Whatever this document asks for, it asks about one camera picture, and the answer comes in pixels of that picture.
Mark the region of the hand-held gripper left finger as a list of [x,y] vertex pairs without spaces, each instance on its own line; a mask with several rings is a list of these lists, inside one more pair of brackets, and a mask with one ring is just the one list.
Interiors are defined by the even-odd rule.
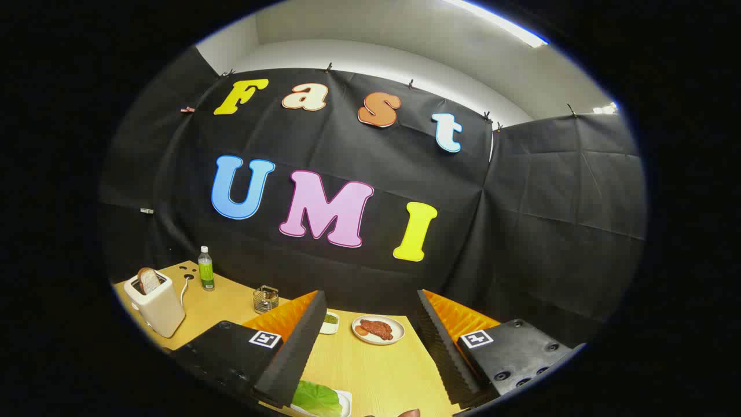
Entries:
[[326,312],[315,290],[243,324],[221,320],[170,356],[241,402],[281,408],[293,401]]

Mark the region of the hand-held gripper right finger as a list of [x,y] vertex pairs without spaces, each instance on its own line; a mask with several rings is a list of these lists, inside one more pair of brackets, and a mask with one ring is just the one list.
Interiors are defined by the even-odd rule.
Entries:
[[501,323],[428,290],[418,298],[421,338],[454,405],[503,400],[579,352],[526,320]]

